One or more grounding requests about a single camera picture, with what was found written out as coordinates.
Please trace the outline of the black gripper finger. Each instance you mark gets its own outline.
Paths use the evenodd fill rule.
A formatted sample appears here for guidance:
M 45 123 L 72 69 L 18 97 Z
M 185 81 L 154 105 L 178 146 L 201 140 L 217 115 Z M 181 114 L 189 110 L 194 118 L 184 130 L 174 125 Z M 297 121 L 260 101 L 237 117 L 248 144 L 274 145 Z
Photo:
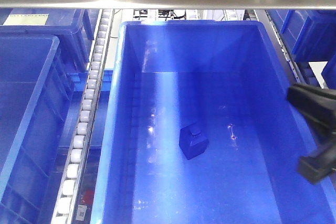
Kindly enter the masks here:
M 287 90 L 287 101 L 320 135 L 335 135 L 335 89 L 294 83 Z
M 297 172 L 310 184 L 317 184 L 335 173 L 335 140 L 323 144 L 306 143 L 306 153 L 299 156 Z

